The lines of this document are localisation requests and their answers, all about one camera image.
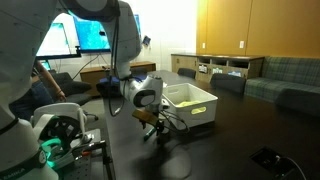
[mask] chair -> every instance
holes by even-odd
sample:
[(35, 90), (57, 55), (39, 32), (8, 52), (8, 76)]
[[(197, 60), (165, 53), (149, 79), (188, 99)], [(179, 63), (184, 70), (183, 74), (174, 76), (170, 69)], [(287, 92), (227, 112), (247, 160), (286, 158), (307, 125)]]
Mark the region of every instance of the chair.
[(274, 102), (278, 107), (320, 116), (320, 94), (298, 89), (283, 89)]
[[(51, 74), (53, 79), (56, 81), (56, 83), (60, 86), (61, 90), (64, 92), (66, 96), (66, 102), (76, 103), (80, 106), (83, 106), (87, 102), (89, 102), (92, 97), (89, 94), (86, 94), (85, 92), (90, 90), (92, 87), (89, 83), (81, 82), (81, 81), (74, 81), (70, 74), (67, 72), (62, 73), (53, 73)], [(56, 103), (59, 103), (60, 101), (56, 97), (55, 90), (49, 86), (46, 81), (43, 81), (44, 85), (47, 87), (51, 97)], [(86, 116), (93, 116), (95, 120), (98, 120), (98, 116), (95, 114), (90, 114), (86, 111), (84, 111), (84, 114)]]
[(178, 74), (181, 76), (186, 76), (186, 77), (192, 78), (192, 79), (196, 78), (196, 71), (193, 69), (189, 69), (189, 68), (179, 68)]
[(229, 74), (215, 73), (211, 76), (210, 84), (213, 88), (222, 88), (243, 94), (246, 79)]

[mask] wall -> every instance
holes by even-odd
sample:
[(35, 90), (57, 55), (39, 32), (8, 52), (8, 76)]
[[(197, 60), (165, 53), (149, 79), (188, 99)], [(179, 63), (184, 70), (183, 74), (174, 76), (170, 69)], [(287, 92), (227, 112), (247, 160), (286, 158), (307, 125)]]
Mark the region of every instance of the wall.
[[(142, 38), (151, 38), (134, 61), (152, 61), (157, 69), (171, 70), (171, 54), (195, 52), (197, 0), (127, 0), (135, 14), (139, 14)], [(89, 61), (86, 67), (110, 63), (110, 54), (83, 54), (82, 58), (50, 60), (50, 65), (71, 76)]]
[[(199, 0), (197, 52), (320, 57), (320, 1)], [(244, 48), (239, 42), (244, 41)]]

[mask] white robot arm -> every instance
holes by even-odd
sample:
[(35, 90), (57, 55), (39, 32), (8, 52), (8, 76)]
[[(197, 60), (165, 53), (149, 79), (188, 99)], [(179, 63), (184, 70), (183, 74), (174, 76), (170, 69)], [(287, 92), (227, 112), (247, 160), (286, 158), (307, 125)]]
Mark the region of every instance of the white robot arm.
[[(58, 179), (45, 164), (31, 124), (14, 118), (8, 104), (30, 88), (36, 52), (54, 18), (68, 10), (80, 18), (100, 21), (104, 26), (124, 97), (138, 107), (151, 105), (151, 110), (160, 104), (161, 78), (148, 77), (143, 84), (130, 79), (129, 63), (140, 53), (141, 44), (127, 3), (117, 0), (1, 1), (0, 179)], [(36, 163), (30, 168), (31, 161)]]

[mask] wooden cabinet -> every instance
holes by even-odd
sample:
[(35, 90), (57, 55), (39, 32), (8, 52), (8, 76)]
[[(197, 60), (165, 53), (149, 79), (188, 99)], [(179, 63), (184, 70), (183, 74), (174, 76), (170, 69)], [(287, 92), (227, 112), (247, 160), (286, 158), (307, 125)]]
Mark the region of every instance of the wooden cabinet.
[(196, 56), (171, 55), (172, 72), (177, 73), (179, 68), (197, 69)]
[(197, 71), (196, 80), (210, 82), (214, 73), (232, 74), (248, 78), (258, 77), (264, 57), (261, 56), (226, 56), (226, 55), (177, 55), (172, 57), (172, 71), (187, 67)]
[[(145, 67), (148, 72), (156, 70), (156, 64), (149, 61), (130, 63), (130, 67)], [(92, 86), (92, 89), (87, 92), (88, 94), (93, 97), (100, 96), (100, 93), (96, 88), (96, 84), (98, 84), (101, 79), (106, 77), (102, 67), (84, 68), (80, 72), (80, 77), (83, 82), (88, 82)]]

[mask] white plastic bin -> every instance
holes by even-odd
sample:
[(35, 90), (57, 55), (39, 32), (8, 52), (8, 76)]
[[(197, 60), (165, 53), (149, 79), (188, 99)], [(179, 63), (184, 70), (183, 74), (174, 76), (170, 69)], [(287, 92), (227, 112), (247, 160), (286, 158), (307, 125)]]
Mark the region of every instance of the white plastic bin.
[[(189, 127), (214, 121), (218, 97), (203, 91), (191, 84), (184, 83), (171, 85), (163, 88), (162, 96), (169, 101), (170, 108), (167, 110), (181, 119)], [(195, 103), (192, 105), (179, 106), (180, 103)], [(185, 125), (179, 121), (172, 120), (177, 128), (184, 128)]]

